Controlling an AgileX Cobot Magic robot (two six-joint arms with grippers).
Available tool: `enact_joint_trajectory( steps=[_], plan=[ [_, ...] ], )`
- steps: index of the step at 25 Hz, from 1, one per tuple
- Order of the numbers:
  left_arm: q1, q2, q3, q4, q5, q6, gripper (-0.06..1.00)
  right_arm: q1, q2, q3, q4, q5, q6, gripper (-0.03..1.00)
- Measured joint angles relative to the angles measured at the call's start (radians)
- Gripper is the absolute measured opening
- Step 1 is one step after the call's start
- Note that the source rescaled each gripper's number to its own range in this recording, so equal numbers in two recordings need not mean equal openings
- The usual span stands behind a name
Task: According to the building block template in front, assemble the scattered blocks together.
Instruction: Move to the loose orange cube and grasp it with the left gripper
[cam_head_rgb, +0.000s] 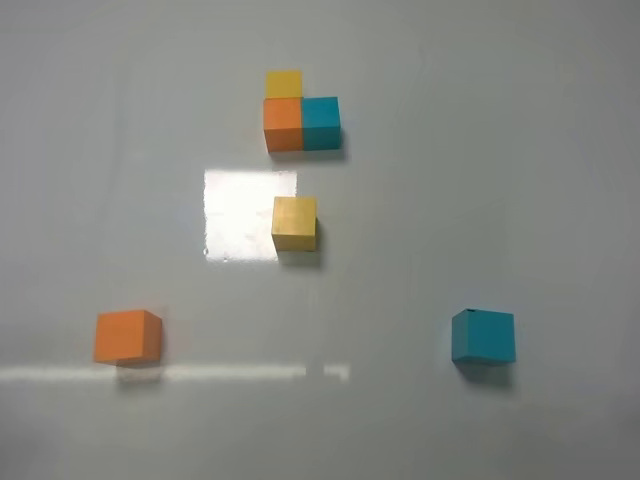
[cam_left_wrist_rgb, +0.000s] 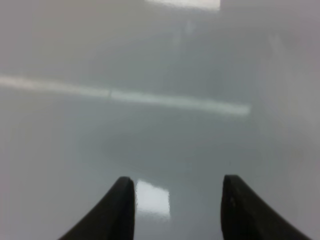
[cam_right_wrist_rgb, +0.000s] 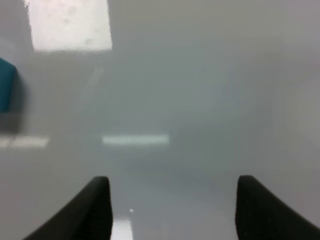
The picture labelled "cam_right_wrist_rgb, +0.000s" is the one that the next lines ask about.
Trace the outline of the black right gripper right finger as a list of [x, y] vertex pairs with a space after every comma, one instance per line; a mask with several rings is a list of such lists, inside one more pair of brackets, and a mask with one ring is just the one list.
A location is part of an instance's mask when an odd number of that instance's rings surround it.
[[251, 175], [237, 181], [235, 228], [239, 240], [318, 240], [320, 229]]

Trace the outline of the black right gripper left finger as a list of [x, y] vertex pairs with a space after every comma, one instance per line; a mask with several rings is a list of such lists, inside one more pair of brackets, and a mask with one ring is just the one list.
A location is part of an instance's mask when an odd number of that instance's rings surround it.
[[109, 240], [112, 227], [110, 182], [106, 176], [96, 176], [26, 239]]

